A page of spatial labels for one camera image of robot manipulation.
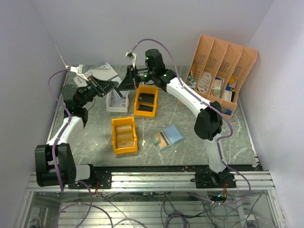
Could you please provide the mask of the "white bin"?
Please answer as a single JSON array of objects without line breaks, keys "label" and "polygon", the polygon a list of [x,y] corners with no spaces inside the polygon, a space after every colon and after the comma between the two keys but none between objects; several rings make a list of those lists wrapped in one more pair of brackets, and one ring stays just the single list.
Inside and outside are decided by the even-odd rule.
[{"label": "white bin", "polygon": [[116,94],[115,90],[110,91],[106,96],[106,111],[109,113],[127,113],[129,106],[128,91],[122,91],[122,97]]}]

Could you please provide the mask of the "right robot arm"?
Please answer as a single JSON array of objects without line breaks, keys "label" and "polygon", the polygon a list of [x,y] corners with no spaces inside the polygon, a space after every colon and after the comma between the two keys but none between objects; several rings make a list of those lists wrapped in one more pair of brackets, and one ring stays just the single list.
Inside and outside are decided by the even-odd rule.
[{"label": "right robot arm", "polygon": [[118,86],[118,90],[137,89],[141,82],[153,81],[155,86],[186,105],[196,117],[194,131],[204,140],[208,152],[211,172],[209,182],[213,187],[220,188],[226,183],[226,166],[223,163],[219,143],[223,125],[219,102],[210,102],[193,93],[177,73],[166,68],[162,55],[157,49],[149,49],[145,52],[145,68],[137,68],[136,54],[132,51],[126,52],[125,57],[130,58],[132,64],[127,67],[126,76]]}]

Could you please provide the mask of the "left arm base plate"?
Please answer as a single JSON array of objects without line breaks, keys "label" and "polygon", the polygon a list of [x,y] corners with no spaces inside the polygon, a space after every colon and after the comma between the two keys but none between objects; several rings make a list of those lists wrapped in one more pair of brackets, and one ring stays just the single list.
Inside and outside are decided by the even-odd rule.
[{"label": "left arm base plate", "polygon": [[76,183],[68,185],[69,189],[85,189],[83,181],[90,188],[110,189],[112,185],[112,173],[104,168],[91,164],[76,166]]}]

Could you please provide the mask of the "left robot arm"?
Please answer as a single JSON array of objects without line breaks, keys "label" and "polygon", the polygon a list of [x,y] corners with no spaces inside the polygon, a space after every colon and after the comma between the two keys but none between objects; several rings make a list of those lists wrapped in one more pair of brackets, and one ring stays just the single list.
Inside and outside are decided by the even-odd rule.
[{"label": "left robot arm", "polygon": [[76,181],[77,168],[71,144],[88,121],[88,110],[84,106],[97,96],[104,97],[118,85],[117,81],[104,81],[89,76],[86,86],[68,84],[62,88],[63,123],[51,140],[35,148],[38,186],[58,185],[62,188]]}]

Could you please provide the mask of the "gold card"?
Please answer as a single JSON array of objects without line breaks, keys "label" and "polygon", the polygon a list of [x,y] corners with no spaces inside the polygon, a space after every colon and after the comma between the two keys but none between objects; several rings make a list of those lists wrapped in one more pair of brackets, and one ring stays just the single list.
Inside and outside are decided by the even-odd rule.
[{"label": "gold card", "polygon": [[167,137],[168,141],[169,141],[169,145],[165,145],[165,144],[162,144],[161,143],[161,136],[160,136],[160,132],[156,133],[154,135],[154,140],[153,140],[153,143],[155,146],[158,146],[159,147],[159,150],[163,150],[165,148],[167,148],[168,146],[171,145],[171,142],[169,140],[169,138]]}]

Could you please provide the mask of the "yellow bin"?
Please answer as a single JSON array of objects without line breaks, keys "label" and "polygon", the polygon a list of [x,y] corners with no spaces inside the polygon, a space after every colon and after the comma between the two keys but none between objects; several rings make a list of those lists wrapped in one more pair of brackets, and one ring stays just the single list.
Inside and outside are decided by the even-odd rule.
[{"label": "yellow bin", "polygon": [[158,87],[140,85],[137,89],[134,102],[134,115],[155,117],[158,100]]},{"label": "yellow bin", "polygon": [[138,152],[135,118],[114,118],[112,124],[112,146],[115,155]]}]

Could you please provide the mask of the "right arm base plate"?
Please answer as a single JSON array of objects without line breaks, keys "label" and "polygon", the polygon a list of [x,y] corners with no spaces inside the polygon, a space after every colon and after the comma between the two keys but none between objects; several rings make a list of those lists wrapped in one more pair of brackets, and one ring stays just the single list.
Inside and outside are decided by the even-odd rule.
[{"label": "right arm base plate", "polygon": [[195,183],[197,189],[223,189],[224,186],[227,188],[236,187],[236,181],[234,180],[234,175],[232,173],[230,173],[224,179],[220,179],[216,174],[197,172],[190,182]]}]

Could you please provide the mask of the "black cards stack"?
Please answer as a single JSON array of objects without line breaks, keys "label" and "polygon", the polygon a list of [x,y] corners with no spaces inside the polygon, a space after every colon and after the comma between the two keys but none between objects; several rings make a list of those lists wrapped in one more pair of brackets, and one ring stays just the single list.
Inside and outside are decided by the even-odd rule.
[{"label": "black cards stack", "polygon": [[154,94],[148,94],[148,93],[140,93],[139,94],[139,111],[144,111],[144,112],[152,112],[154,109],[154,99],[155,95]]}]

